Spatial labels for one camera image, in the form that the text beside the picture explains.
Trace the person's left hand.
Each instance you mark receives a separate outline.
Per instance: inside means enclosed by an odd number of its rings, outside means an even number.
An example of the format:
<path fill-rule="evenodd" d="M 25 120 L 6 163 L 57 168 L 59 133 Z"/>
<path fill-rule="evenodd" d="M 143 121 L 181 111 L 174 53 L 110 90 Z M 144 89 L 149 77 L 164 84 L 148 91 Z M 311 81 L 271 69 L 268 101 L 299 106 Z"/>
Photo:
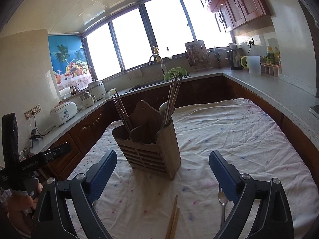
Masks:
<path fill-rule="evenodd" d="M 14 193 L 8 199 L 8 218 L 23 238 L 30 238 L 34 227 L 33 217 L 28 213 L 36 209 L 39 197 L 34 199 L 26 195 Z"/>

